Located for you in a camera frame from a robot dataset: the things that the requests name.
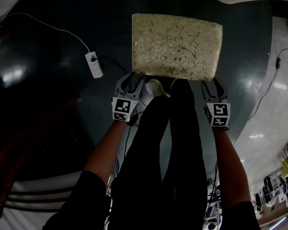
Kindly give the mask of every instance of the person's left arm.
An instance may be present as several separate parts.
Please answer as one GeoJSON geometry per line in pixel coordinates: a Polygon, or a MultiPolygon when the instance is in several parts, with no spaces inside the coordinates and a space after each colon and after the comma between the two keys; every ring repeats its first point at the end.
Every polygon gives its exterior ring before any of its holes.
{"type": "Polygon", "coordinates": [[[68,200],[47,221],[43,230],[104,228],[107,213],[106,185],[125,127],[125,122],[113,122],[86,163],[68,200]]]}

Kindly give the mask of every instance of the white floor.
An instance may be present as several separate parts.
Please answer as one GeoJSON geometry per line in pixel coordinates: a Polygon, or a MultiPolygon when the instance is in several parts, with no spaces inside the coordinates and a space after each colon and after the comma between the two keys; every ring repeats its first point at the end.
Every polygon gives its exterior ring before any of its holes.
{"type": "MultiPolygon", "coordinates": [[[[273,18],[271,55],[257,103],[275,75],[276,59],[283,48],[288,48],[287,22],[273,18]]],[[[288,50],[283,51],[280,58],[281,66],[269,93],[262,99],[256,115],[249,120],[235,143],[251,191],[261,185],[259,180],[281,167],[282,149],[288,142],[288,50]]]]}

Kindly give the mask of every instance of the power strip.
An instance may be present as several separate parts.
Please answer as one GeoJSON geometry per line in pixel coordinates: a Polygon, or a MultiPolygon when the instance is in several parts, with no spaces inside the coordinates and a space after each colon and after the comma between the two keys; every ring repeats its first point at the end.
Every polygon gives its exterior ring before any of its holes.
{"type": "Polygon", "coordinates": [[[100,67],[96,52],[93,51],[93,52],[87,53],[85,55],[85,58],[91,70],[91,73],[93,75],[93,78],[95,79],[101,78],[104,75],[104,73],[102,72],[102,69],[100,67]]]}

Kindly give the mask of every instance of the black sleeve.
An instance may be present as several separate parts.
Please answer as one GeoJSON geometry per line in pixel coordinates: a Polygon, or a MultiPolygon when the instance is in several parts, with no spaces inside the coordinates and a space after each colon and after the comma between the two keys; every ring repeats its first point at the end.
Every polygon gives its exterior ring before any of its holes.
{"type": "Polygon", "coordinates": [[[92,172],[82,172],[66,203],[47,221],[43,230],[103,230],[106,205],[104,182],[92,172]]]}
{"type": "Polygon", "coordinates": [[[221,230],[226,229],[252,229],[259,230],[253,204],[241,202],[228,210],[223,210],[221,230]]]}

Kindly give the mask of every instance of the beige floral box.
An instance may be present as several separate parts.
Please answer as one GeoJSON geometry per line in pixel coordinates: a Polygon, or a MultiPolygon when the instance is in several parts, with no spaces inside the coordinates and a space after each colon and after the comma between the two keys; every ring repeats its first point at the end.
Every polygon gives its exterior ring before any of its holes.
{"type": "Polygon", "coordinates": [[[212,80],[222,45],[217,23],[161,14],[132,16],[135,73],[212,80]]]}

